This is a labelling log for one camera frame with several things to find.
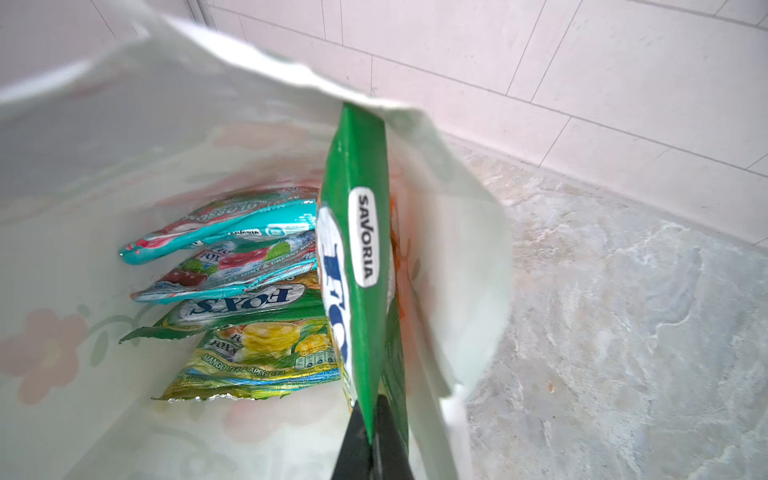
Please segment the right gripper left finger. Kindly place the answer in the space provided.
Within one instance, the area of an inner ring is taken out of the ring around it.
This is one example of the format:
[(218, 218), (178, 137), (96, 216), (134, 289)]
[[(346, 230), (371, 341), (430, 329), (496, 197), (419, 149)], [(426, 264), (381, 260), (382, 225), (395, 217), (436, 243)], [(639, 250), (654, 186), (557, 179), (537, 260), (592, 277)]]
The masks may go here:
[(369, 480), (372, 475), (372, 453), (360, 405), (355, 404), (331, 480)]

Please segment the green yellow Fox's candy packet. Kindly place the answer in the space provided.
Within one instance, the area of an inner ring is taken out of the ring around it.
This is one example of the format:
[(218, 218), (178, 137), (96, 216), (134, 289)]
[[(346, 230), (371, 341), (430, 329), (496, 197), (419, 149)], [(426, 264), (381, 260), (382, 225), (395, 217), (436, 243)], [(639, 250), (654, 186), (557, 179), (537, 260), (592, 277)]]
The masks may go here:
[(327, 157), (315, 236), (322, 299), (348, 403), (372, 430), (377, 401), (386, 397), (406, 444), (386, 128), (378, 116), (350, 103), (342, 107)]

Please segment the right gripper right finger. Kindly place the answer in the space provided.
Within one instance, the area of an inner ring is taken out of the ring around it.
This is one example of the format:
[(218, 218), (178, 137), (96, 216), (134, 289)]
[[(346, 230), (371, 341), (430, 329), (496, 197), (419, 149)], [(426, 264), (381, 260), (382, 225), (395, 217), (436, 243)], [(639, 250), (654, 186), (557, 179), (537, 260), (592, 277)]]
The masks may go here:
[(373, 478), (414, 480), (408, 454), (397, 430), (388, 398), (379, 395), (374, 418)]

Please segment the white paper bag red flower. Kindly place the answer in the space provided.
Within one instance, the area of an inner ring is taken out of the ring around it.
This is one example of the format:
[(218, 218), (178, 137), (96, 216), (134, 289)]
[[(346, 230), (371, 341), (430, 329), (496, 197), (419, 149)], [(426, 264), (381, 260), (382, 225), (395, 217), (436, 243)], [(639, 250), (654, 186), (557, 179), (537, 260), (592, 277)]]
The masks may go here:
[(500, 203), (407, 105), (232, 37), (128, 7), (143, 35), (1, 94), (1, 475), (326, 479), (339, 383), (283, 398), (162, 402), (196, 340), (128, 338), (132, 292), (183, 259), (119, 249), (214, 197), (319, 182), (342, 106), (387, 127), (397, 287), (419, 479), (473, 477), (466, 402), (510, 312)]

